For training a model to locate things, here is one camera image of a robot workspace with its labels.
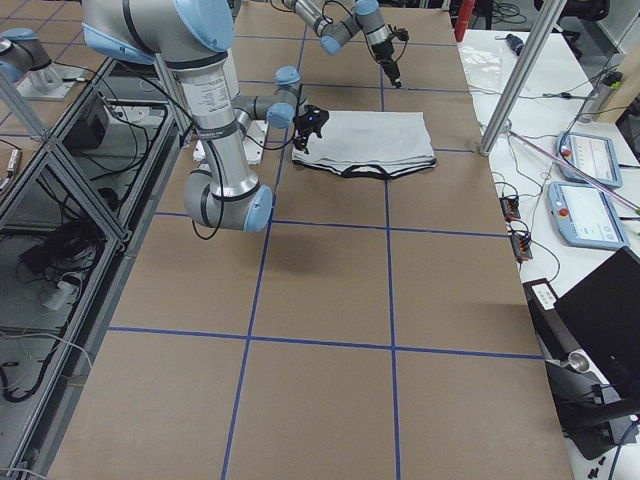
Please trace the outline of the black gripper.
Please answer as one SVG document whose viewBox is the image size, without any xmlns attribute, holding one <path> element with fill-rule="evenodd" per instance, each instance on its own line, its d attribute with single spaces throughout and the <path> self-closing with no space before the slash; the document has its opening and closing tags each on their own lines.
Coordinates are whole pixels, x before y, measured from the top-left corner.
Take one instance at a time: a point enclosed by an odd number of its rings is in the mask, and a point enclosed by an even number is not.
<svg viewBox="0 0 640 480">
<path fill-rule="evenodd" d="M 378 63 L 383 63 L 383 71 L 390 84 L 399 89 L 402 87 L 402 83 L 398 64 L 393 60 L 394 47 L 392 42 L 394 39 L 407 42 L 409 40 L 408 30 L 402 27 L 380 27 L 370 33 L 370 48 L 374 59 Z"/>
<path fill-rule="evenodd" d="M 312 134 L 322 137 L 322 128 L 329 120 L 329 112 L 316 105 L 306 105 L 301 114 L 294 118 L 294 147 L 298 151 L 308 153 L 308 139 Z"/>
</svg>

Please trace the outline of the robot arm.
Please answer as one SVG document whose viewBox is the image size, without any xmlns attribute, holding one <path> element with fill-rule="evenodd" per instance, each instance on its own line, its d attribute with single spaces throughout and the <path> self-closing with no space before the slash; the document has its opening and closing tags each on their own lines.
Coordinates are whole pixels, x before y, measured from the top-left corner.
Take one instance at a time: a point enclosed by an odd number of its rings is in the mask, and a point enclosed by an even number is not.
<svg viewBox="0 0 640 480">
<path fill-rule="evenodd" d="M 345 16 L 341 20 L 333 19 L 325 12 L 327 4 L 341 7 Z M 398 39 L 406 47 L 409 33 L 385 21 L 378 1 L 355 1 L 351 7 L 342 1 L 274 1 L 273 6 L 302 19 L 313 29 L 322 48 L 331 56 L 362 33 L 371 57 L 382 68 L 390 84 L 396 89 L 402 87 L 393 41 Z"/>
<path fill-rule="evenodd" d="M 243 139 L 251 121 L 295 126 L 293 142 L 304 148 L 329 119 L 327 111 L 308 104 L 299 72 L 280 68 L 271 96 L 232 96 L 224 63 L 234 22 L 225 1 L 85 1 L 82 11 L 90 48 L 138 64 L 161 59 L 175 75 L 205 152 L 204 164 L 185 186 L 192 220 L 210 228 L 262 230 L 273 194 L 247 161 Z"/>
</svg>

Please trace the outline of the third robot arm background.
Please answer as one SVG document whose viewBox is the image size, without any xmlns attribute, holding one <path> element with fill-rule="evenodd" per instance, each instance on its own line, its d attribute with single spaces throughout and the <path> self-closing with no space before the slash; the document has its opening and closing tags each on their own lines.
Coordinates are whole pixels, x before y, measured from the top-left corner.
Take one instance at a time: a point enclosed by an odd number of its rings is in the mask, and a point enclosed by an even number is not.
<svg viewBox="0 0 640 480">
<path fill-rule="evenodd" d="M 1 73 L 9 82 L 16 83 L 28 72 L 45 69 L 51 63 L 50 55 L 32 29 L 18 27 L 1 33 Z"/>
</svg>

